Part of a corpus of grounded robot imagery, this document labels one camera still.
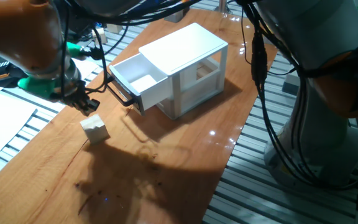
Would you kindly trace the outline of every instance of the metal grating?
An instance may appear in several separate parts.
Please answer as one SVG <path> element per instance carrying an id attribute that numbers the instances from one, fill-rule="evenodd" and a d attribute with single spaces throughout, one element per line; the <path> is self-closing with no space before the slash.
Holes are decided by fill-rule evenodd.
<path id="1" fill-rule="evenodd" d="M 204 0 L 192 6 L 195 9 L 213 10 L 218 0 Z M 229 4 L 234 15 L 241 16 L 241 8 L 234 2 Z M 115 59 L 121 51 L 140 34 L 147 25 L 130 27 L 122 42 L 106 56 L 107 63 Z M 105 31 L 109 49 L 121 36 Z M 84 47 L 94 42 L 80 42 Z M 89 83 L 102 71 L 101 62 L 87 60 L 99 65 L 85 78 Z M 272 72 L 289 71 L 289 63 L 278 54 L 271 68 Z M 266 81 L 267 108 L 273 127 L 278 131 L 289 119 L 295 96 L 281 91 L 284 77 L 269 75 Z M 26 125 L 0 152 L 0 170 L 21 149 L 59 113 L 64 105 L 51 103 L 32 96 L 20 89 L 4 89 L 0 94 L 33 104 L 37 110 Z M 320 192 L 301 194 L 279 185 L 265 169 L 263 153 L 269 136 L 262 119 L 260 100 L 254 107 L 234 146 L 226 169 L 211 199 L 203 218 L 203 223 L 358 223 L 356 211 L 357 191 Z M 351 120 L 352 127 L 356 122 Z"/>

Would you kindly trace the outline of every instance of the wooden block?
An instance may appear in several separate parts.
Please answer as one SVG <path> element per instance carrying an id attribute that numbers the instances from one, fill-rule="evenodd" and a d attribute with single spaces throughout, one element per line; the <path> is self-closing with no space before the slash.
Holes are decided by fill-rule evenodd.
<path id="1" fill-rule="evenodd" d="M 100 39 L 102 40 L 102 44 L 107 43 L 107 37 L 106 34 L 104 33 L 104 29 L 103 28 L 99 28 L 96 29 L 100 35 Z M 96 38 L 96 34 L 94 33 L 94 31 L 92 30 L 92 38 L 94 38 L 94 42 L 96 44 L 96 46 L 99 45 L 98 39 Z"/>
<path id="2" fill-rule="evenodd" d="M 119 34 L 122 30 L 122 26 L 114 25 L 114 24 L 107 24 L 107 30 L 113 34 Z"/>
<path id="3" fill-rule="evenodd" d="M 106 126 L 97 114 L 81 121 L 80 123 L 91 144 L 97 144 L 110 137 Z"/>

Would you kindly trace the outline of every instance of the wooden tabletop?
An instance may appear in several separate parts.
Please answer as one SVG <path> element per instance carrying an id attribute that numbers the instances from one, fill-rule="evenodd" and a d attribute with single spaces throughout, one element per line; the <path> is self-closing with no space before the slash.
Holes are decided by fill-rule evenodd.
<path id="1" fill-rule="evenodd" d="M 153 22 L 113 63 L 193 22 L 229 43 L 224 91 L 174 121 L 155 106 L 142 117 L 95 93 L 111 136 L 95 146 L 85 117 L 64 108 L 0 171 L 0 223 L 201 223 L 257 96 L 240 18 L 192 9 L 177 24 Z M 254 30 L 244 26 L 250 59 Z M 266 48 L 270 66 L 277 51 Z"/>

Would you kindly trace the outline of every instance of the white drawer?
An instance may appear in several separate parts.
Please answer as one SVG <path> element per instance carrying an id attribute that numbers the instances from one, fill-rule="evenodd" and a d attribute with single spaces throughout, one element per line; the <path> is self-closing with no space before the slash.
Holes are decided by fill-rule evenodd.
<path id="1" fill-rule="evenodd" d="M 127 99 L 123 105 L 133 104 L 142 115 L 145 110 L 172 96 L 170 78 L 141 54 L 110 66 L 110 71 L 114 78 L 112 83 Z"/>

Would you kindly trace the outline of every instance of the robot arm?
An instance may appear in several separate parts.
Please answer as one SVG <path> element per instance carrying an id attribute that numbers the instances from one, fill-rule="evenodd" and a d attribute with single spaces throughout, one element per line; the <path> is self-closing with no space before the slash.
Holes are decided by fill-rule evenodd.
<path id="1" fill-rule="evenodd" d="M 139 3 L 139 0 L 68 1 L 102 18 L 120 15 Z M 358 13 L 351 0 L 263 0 L 258 1 L 258 5 L 274 34 L 283 40 L 300 65 L 307 70 L 336 64 L 347 59 L 349 52 L 358 48 Z M 85 94 L 80 74 L 67 48 L 64 51 L 64 103 L 88 115 L 97 108 L 98 102 L 91 101 Z M 62 55 L 62 31 L 53 2 L 0 1 L 0 56 L 30 76 L 29 80 L 22 82 L 22 88 L 47 100 L 62 99 L 59 79 L 62 73 Z M 354 71 L 350 71 L 352 77 L 347 80 L 343 76 L 338 78 L 336 73 L 315 78 L 313 83 L 333 111 L 348 118 L 358 117 L 358 82 Z M 47 94 L 40 95 L 40 92 L 45 93 L 44 88 L 48 89 Z"/>
<path id="2" fill-rule="evenodd" d="M 62 97 L 62 57 L 64 57 L 64 100 L 88 116 L 99 105 L 85 93 L 85 83 L 63 47 L 59 16 L 47 0 L 0 1 L 0 56 L 28 74 L 19 86 L 49 101 Z"/>

